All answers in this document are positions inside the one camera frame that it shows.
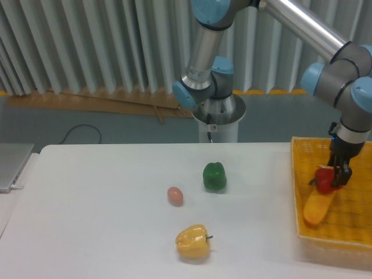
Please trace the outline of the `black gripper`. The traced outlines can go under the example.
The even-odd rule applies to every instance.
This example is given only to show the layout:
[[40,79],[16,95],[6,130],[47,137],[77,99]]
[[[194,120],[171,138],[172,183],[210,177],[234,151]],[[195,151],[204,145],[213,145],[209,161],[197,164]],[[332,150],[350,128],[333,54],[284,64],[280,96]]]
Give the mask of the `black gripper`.
[[[332,137],[330,143],[330,158],[327,166],[333,167],[334,179],[331,184],[332,188],[341,188],[347,185],[352,175],[352,169],[349,167],[351,158],[357,156],[364,146],[364,142],[354,144],[346,142],[340,137]],[[337,158],[343,158],[342,161],[337,162]]]

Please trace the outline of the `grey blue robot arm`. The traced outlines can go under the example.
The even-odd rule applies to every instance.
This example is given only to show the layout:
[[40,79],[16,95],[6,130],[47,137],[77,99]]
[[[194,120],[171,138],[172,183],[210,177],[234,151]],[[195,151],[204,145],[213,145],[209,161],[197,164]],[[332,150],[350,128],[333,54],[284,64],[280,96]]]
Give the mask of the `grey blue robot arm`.
[[357,156],[371,133],[371,46],[358,46],[342,38],[306,7],[294,1],[193,1],[192,11],[199,23],[191,57],[173,94],[203,125],[199,138],[213,142],[213,132],[227,125],[224,142],[237,140],[237,126],[246,106],[233,93],[234,66],[218,56],[222,35],[232,26],[235,15],[248,7],[265,11],[309,44],[326,64],[309,66],[301,87],[308,94],[340,111],[333,122],[328,166],[333,169],[330,187],[346,185],[352,175],[349,162]]

